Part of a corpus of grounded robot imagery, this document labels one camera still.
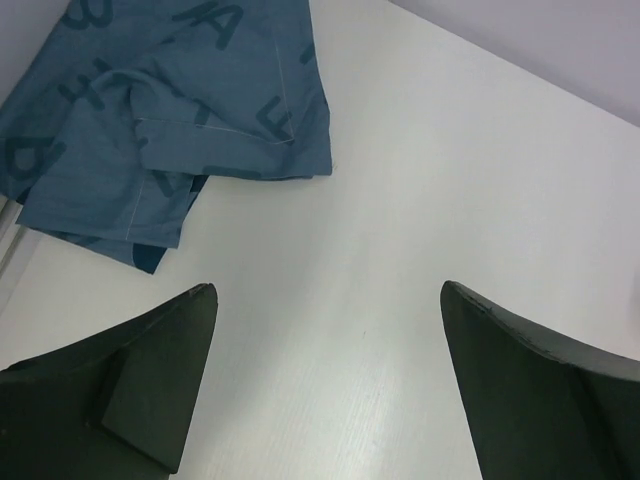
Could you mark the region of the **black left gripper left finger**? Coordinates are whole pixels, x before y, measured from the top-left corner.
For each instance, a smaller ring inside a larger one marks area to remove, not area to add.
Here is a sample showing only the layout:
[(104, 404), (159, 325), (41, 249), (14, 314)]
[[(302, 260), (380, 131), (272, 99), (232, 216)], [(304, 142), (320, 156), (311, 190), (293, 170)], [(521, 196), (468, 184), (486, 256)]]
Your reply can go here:
[(218, 310), (211, 284), (1, 373), (4, 479), (167, 479)]

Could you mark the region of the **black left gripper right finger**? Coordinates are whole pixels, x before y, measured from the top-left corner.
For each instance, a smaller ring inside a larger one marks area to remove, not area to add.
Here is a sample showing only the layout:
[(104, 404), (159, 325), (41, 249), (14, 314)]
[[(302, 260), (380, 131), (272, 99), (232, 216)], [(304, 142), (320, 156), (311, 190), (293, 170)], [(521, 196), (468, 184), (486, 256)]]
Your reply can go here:
[(636, 479), (639, 363), (447, 281), (441, 314), (485, 479)]

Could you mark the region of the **blue letter-print placemat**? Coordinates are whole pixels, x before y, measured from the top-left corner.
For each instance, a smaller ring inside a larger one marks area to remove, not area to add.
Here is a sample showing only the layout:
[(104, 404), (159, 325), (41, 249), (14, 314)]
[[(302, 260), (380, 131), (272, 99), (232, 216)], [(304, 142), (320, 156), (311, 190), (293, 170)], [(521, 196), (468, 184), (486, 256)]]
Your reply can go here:
[(1, 108), (21, 225), (146, 273), (212, 176), (332, 172), (305, 1), (73, 1)]

